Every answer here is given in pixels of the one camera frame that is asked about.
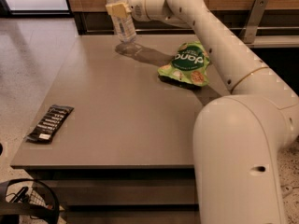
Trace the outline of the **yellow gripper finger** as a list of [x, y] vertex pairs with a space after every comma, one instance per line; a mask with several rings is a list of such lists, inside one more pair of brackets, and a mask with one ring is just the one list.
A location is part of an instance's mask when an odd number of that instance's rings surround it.
[[131, 15], [131, 10], [127, 3], [118, 2], [106, 5], [107, 13], [110, 16], [125, 19]]

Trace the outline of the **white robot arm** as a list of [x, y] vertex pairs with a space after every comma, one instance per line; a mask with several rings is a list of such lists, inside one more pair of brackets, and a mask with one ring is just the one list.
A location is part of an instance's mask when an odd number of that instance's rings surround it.
[[207, 104], [194, 124], [201, 224], [287, 224], [278, 151], [299, 134], [296, 93], [204, 0], [121, 0], [106, 8], [119, 18], [192, 28], [230, 92]]

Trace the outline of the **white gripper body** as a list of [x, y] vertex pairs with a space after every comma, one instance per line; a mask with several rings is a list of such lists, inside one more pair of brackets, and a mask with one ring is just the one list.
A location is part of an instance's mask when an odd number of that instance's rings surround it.
[[146, 10], [146, 0], [128, 0], [128, 3], [132, 16], [136, 21], [150, 20]]

